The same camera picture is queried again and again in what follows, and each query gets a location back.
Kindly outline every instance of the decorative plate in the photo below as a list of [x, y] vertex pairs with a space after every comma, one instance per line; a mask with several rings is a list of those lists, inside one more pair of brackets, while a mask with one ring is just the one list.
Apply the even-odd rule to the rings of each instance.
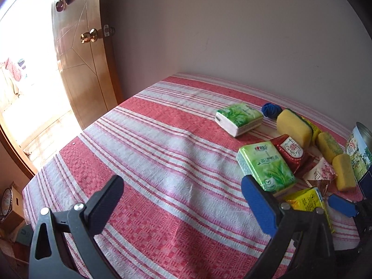
[[5, 189], [3, 193], [3, 199], [1, 201], [1, 212], [4, 217], [8, 215], [12, 208], [13, 192], [11, 188]]

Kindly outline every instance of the wall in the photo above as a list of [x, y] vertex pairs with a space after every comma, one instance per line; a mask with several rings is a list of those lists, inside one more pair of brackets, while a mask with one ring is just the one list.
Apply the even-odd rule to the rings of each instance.
[[0, 143], [0, 172], [0, 197], [4, 189], [8, 188], [12, 182], [16, 184], [18, 191], [21, 192], [30, 181], [11, 159], [2, 143]]
[[111, 2], [125, 97], [175, 72], [200, 73], [372, 129], [372, 41], [346, 0]]

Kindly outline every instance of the wooden door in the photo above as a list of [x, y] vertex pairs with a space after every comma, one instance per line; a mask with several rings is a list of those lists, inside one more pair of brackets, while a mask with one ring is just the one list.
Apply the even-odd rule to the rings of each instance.
[[[123, 101], [115, 68], [112, 37], [103, 36], [100, 0], [71, 0], [63, 11], [52, 4], [58, 67], [71, 107], [82, 129]], [[95, 42], [81, 43], [81, 34], [98, 31]]]

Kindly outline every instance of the blue yarn ball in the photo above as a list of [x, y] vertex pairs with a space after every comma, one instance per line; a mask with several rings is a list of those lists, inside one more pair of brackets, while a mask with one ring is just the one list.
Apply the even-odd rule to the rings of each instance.
[[283, 109], [279, 105], [266, 103], [262, 106], [261, 111], [266, 117], [270, 119], [276, 119], [278, 115], [283, 111]]

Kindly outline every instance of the yellow sponge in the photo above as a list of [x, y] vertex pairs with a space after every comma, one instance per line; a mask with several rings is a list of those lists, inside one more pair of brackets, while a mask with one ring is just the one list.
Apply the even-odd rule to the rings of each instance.
[[329, 132], [319, 133], [317, 138], [317, 147], [329, 164], [332, 164], [333, 159], [337, 155], [344, 152]]
[[284, 109], [279, 114], [276, 129], [280, 134], [288, 134], [304, 149], [310, 145], [312, 128], [290, 109]]
[[336, 186], [339, 191], [348, 191], [356, 186], [350, 156], [342, 153], [337, 155], [332, 162], [335, 173], [337, 174]]

